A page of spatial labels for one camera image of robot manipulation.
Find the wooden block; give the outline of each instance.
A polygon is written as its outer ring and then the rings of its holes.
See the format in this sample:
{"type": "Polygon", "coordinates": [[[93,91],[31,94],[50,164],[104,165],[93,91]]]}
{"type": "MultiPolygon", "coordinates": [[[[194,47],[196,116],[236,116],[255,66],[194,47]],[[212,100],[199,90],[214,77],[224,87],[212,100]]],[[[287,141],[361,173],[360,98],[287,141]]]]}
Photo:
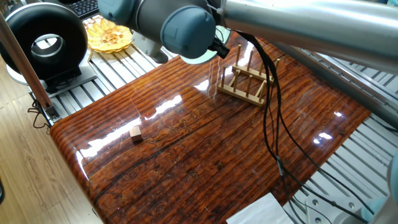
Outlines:
{"type": "Polygon", "coordinates": [[[217,89],[219,91],[222,91],[223,93],[227,93],[227,94],[229,94],[229,95],[231,95],[233,97],[237,97],[237,98],[239,98],[241,100],[244,100],[244,101],[246,101],[248,103],[251,103],[251,104],[254,104],[256,106],[262,107],[264,105],[264,103],[265,103],[265,100],[262,100],[262,99],[259,100],[258,97],[255,97],[253,95],[249,95],[248,97],[246,97],[246,93],[241,91],[241,90],[236,90],[234,92],[233,88],[228,86],[228,85],[225,85],[224,88],[222,88],[221,85],[219,85],[217,87],[217,89]]]}
{"type": "Polygon", "coordinates": [[[130,130],[130,137],[131,137],[131,140],[132,140],[133,142],[138,142],[138,141],[141,141],[141,140],[142,140],[141,130],[139,129],[138,126],[135,126],[135,127],[133,127],[133,128],[130,130]]]}
{"type": "MultiPolygon", "coordinates": [[[[252,75],[253,78],[256,78],[256,79],[258,79],[260,81],[267,80],[267,75],[266,74],[259,75],[259,71],[257,71],[257,70],[254,70],[254,69],[250,68],[249,71],[247,71],[246,69],[247,68],[244,67],[244,66],[236,66],[236,65],[232,66],[232,71],[233,72],[237,71],[237,70],[240,70],[241,74],[252,75]]],[[[270,83],[272,84],[274,82],[274,78],[272,77],[271,74],[269,76],[270,76],[270,83]]]]}

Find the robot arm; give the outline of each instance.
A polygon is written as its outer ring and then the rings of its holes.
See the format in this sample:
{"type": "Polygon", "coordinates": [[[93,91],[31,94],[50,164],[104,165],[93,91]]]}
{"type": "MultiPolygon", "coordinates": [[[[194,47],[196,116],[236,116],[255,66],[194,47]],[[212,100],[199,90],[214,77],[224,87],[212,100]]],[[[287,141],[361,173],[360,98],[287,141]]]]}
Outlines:
{"type": "Polygon", "coordinates": [[[351,0],[99,0],[102,15],[187,58],[225,55],[215,26],[398,74],[398,8],[351,0]]]}

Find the glossy wooden tabletop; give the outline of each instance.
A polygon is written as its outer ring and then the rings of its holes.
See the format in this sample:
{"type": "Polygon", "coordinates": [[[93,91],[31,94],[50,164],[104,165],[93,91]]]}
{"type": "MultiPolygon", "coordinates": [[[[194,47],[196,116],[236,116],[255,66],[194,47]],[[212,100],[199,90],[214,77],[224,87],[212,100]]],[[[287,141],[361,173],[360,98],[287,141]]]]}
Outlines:
{"type": "MultiPolygon", "coordinates": [[[[104,222],[224,223],[269,192],[286,202],[264,144],[263,109],[216,91],[223,65],[226,80],[232,78],[238,44],[244,65],[253,46],[234,34],[226,59],[187,65],[175,58],[54,125],[53,140],[104,222]],[[133,126],[141,128],[142,142],[131,141],[133,126]]],[[[287,126],[315,161],[325,162],[369,112],[262,44],[273,60],[281,58],[287,126]]],[[[252,67],[260,67],[258,53],[252,67]]],[[[241,77],[238,89],[246,86],[241,77]]],[[[275,115],[275,97],[271,110],[275,115]]],[[[270,119],[267,128],[272,139],[270,119]]],[[[286,166],[309,179],[315,168],[285,131],[279,142],[286,166]]]]}

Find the black cable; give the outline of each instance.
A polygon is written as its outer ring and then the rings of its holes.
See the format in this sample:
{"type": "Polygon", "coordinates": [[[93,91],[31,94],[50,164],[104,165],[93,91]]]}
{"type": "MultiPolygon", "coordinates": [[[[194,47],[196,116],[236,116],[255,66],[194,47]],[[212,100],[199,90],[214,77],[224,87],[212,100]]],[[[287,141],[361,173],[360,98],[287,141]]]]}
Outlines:
{"type": "Polygon", "coordinates": [[[1,179],[0,179],[0,204],[1,204],[2,201],[4,200],[4,196],[5,196],[5,194],[4,194],[4,187],[2,186],[1,179]]]}
{"type": "MultiPolygon", "coordinates": [[[[273,94],[273,88],[271,88],[271,93],[269,98],[272,98],[272,94],[273,94]]],[[[271,111],[271,107],[268,107],[269,110],[269,116],[271,117],[271,126],[272,126],[272,145],[271,145],[271,149],[274,148],[274,143],[275,143],[275,133],[274,133],[274,118],[272,117],[272,111],[271,111]]]]}
{"type": "MultiPolygon", "coordinates": [[[[289,178],[287,178],[287,181],[288,181],[288,186],[290,187],[290,190],[293,191],[292,183],[291,183],[291,181],[289,180],[289,178]]],[[[326,218],[326,220],[328,220],[328,222],[329,222],[330,224],[333,224],[333,223],[330,221],[330,219],[329,219],[328,217],[326,217],[326,215],[322,214],[321,212],[319,212],[319,211],[316,210],[315,208],[313,208],[313,207],[311,207],[311,206],[308,206],[308,205],[304,204],[304,203],[301,202],[299,199],[297,199],[297,197],[296,197],[294,194],[293,194],[293,198],[294,198],[294,200],[295,200],[296,202],[298,202],[299,204],[301,204],[301,205],[303,205],[303,206],[305,206],[305,207],[307,207],[307,208],[313,210],[314,212],[320,214],[321,216],[323,216],[324,218],[326,218]]]]}
{"type": "Polygon", "coordinates": [[[269,70],[271,71],[272,75],[274,76],[274,82],[276,83],[276,87],[277,87],[277,101],[278,101],[278,115],[277,115],[277,134],[276,134],[276,146],[275,149],[277,150],[278,148],[278,138],[279,138],[279,120],[281,119],[281,105],[282,105],[282,93],[280,90],[280,86],[279,86],[279,82],[278,82],[278,77],[276,75],[276,69],[275,69],[275,65],[273,63],[273,61],[271,60],[271,58],[269,58],[269,56],[265,53],[264,49],[262,49],[261,45],[259,44],[259,42],[257,41],[257,39],[253,36],[253,35],[249,35],[249,34],[245,34],[242,32],[238,32],[242,37],[244,37],[247,41],[249,41],[250,43],[252,43],[255,48],[257,48],[258,52],[260,53],[260,56],[264,62],[264,67],[266,69],[266,80],[267,80],[267,100],[266,100],[266,109],[264,112],[264,120],[263,120],[263,130],[264,130],[264,141],[266,143],[267,149],[270,152],[271,156],[274,158],[274,160],[277,162],[278,168],[280,170],[280,174],[283,174],[283,171],[288,174],[289,176],[291,176],[294,181],[296,181],[301,187],[307,189],[309,192],[311,192],[312,194],[316,195],[317,197],[321,198],[322,200],[326,201],[327,203],[329,203],[330,205],[339,208],[340,210],[346,212],[347,214],[350,214],[351,216],[357,218],[358,220],[367,223],[367,221],[358,216],[357,214],[354,214],[353,212],[337,205],[335,202],[332,202],[330,200],[328,200],[327,198],[323,197],[322,195],[316,193],[315,191],[313,191],[312,189],[310,189],[309,187],[307,187],[306,185],[304,185],[303,183],[301,183],[301,181],[299,181],[291,172],[289,172],[285,166],[281,163],[279,156],[275,155],[274,152],[271,150],[271,148],[269,147],[269,143],[268,143],[268,139],[267,139],[267,130],[266,130],[266,119],[267,119],[267,111],[269,108],[269,102],[270,102],[270,76],[269,76],[269,70]]]}
{"type": "Polygon", "coordinates": [[[398,133],[398,130],[396,130],[395,128],[387,127],[386,125],[382,124],[380,121],[377,121],[377,120],[375,120],[375,119],[373,119],[373,120],[374,120],[377,124],[380,124],[383,128],[387,129],[388,131],[392,131],[392,132],[398,133]]]}
{"type": "Polygon", "coordinates": [[[290,199],[290,194],[289,194],[289,192],[287,191],[287,187],[286,187],[286,183],[285,183],[285,176],[282,175],[281,178],[282,178],[282,184],[283,184],[283,186],[284,186],[285,194],[286,194],[286,197],[287,197],[287,202],[289,203],[289,205],[290,205],[290,207],[291,207],[291,209],[292,209],[294,215],[297,217],[298,220],[300,220],[300,222],[301,222],[302,224],[306,224],[305,221],[303,221],[303,220],[301,219],[301,217],[297,214],[296,210],[294,209],[294,207],[293,207],[293,205],[292,205],[292,201],[291,201],[291,199],[290,199]]]}
{"type": "MultiPolygon", "coordinates": [[[[279,82],[278,82],[278,79],[277,79],[277,77],[274,77],[274,84],[276,83],[276,85],[277,85],[277,88],[278,88],[278,94],[280,94],[281,95],[281,93],[280,93],[280,86],[279,86],[279,82]]],[[[309,160],[310,160],[310,162],[312,163],[312,164],[314,164],[315,165],[315,167],[321,172],[321,173],[324,173],[324,174],[326,174],[327,176],[329,176],[330,178],[332,178],[333,180],[335,180],[336,182],[338,182],[341,186],[343,186],[345,189],[347,189],[349,192],[351,192],[363,205],[364,205],[364,207],[365,208],[367,208],[373,215],[374,215],[374,211],[372,211],[372,209],[361,199],[361,197],[359,196],[359,195],[357,195],[353,190],[351,190],[348,186],[346,186],[345,184],[343,184],[341,181],[339,181],[337,178],[335,178],[335,177],[333,177],[331,174],[329,174],[327,171],[325,171],[325,170],[323,170],[304,150],[303,150],[303,148],[297,143],[297,141],[293,138],[293,136],[291,135],[291,133],[290,133],[290,131],[289,131],[289,129],[287,128],[287,126],[286,126],[286,124],[285,124],[285,122],[284,122],[284,119],[283,119],[283,117],[282,117],[282,113],[281,113],[281,106],[280,106],[280,103],[281,103],[281,101],[282,101],[282,98],[281,98],[281,96],[278,96],[278,115],[280,116],[280,121],[282,122],[282,124],[283,124],[283,126],[284,126],[284,128],[285,128],[285,130],[286,130],[286,132],[287,132],[287,134],[289,135],[289,137],[291,138],[291,140],[293,140],[293,142],[294,142],[294,144],[301,150],[301,152],[305,155],[305,157],[307,157],[309,160]]]]}
{"type": "Polygon", "coordinates": [[[27,110],[27,112],[28,112],[28,113],[35,113],[35,114],[36,114],[36,117],[35,117],[35,119],[34,119],[34,121],[33,121],[33,127],[36,128],[36,129],[41,129],[41,128],[47,127],[47,132],[46,132],[46,133],[49,134],[49,129],[50,129],[49,124],[44,123],[42,126],[36,126],[37,118],[40,116],[40,114],[42,114],[42,112],[41,112],[41,110],[40,110],[39,102],[38,102],[37,100],[34,100],[34,101],[33,101],[32,107],[29,108],[29,109],[27,110]]]}

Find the keyboard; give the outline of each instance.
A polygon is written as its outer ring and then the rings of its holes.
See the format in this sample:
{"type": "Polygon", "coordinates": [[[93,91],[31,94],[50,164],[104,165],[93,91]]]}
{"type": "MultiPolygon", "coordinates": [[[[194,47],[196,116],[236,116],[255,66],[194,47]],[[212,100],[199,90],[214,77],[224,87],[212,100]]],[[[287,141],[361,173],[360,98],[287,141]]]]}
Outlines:
{"type": "Polygon", "coordinates": [[[80,0],[67,6],[77,14],[79,19],[86,19],[99,12],[97,0],[80,0]]]}

